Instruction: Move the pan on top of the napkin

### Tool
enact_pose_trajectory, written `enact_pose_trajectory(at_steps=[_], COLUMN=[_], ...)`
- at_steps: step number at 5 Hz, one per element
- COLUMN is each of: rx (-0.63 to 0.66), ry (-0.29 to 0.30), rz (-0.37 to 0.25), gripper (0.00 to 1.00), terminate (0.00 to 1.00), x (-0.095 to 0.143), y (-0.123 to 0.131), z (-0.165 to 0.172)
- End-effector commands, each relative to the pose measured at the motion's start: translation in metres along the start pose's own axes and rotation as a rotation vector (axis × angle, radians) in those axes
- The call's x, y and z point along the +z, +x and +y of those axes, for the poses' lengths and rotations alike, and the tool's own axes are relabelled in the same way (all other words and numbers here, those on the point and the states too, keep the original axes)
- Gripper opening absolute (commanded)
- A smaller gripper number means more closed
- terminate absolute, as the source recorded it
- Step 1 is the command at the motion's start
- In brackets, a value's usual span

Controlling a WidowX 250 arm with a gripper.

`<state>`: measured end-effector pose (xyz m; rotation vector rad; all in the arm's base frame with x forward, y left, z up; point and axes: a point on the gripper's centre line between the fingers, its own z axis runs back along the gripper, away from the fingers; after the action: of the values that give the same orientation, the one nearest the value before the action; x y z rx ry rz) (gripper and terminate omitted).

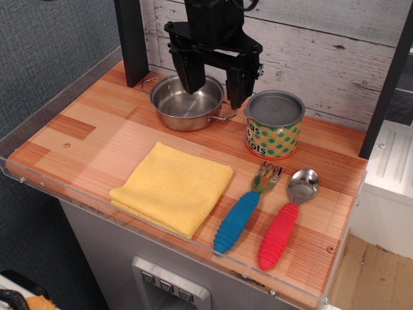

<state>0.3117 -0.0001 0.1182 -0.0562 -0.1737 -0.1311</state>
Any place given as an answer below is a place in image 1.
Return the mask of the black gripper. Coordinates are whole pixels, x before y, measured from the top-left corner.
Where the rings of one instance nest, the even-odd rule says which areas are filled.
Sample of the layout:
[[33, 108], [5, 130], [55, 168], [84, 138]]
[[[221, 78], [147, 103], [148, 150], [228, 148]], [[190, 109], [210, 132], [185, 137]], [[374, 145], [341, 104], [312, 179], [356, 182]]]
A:
[[262, 46], [243, 31], [243, 1], [185, 1], [186, 21], [169, 21], [170, 53], [184, 90], [193, 94], [206, 83], [205, 65], [226, 70], [231, 109], [239, 109], [252, 95], [261, 73]]

